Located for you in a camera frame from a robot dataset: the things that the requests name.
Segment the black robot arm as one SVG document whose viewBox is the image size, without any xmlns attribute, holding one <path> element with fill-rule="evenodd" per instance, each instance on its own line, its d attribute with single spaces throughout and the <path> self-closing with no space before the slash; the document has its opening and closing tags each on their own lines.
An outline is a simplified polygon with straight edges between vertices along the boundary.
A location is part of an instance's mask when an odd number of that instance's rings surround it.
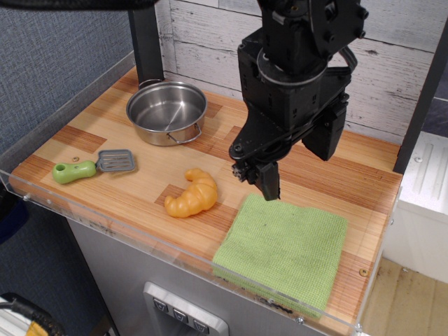
<svg viewBox="0 0 448 336">
<path fill-rule="evenodd" d="M 234 175 L 268 201 L 280 197 L 278 161 L 302 142 L 322 160 L 344 129 L 349 45 L 365 35 L 359 1 L 260 1 L 262 26 L 237 49 L 248 117 L 229 149 Z"/>
</svg>

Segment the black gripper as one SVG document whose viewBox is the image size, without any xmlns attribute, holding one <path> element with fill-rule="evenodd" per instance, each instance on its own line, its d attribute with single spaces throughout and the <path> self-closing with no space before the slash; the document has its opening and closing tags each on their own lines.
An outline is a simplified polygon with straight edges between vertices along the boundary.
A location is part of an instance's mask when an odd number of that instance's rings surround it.
<svg viewBox="0 0 448 336">
<path fill-rule="evenodd" d="M 233 174 L 259 183 L 266 201 L 280 198 L 277 162 L 301 141 L 318 158 L 335 153 L 344 128 L 351 82 L 346 68 L 329 68 L 304 85 L 279 85 L 264 79 L 255 66 L 241 69 L 248 109 L 246 123 L 230 146 Z"/>
</svg>

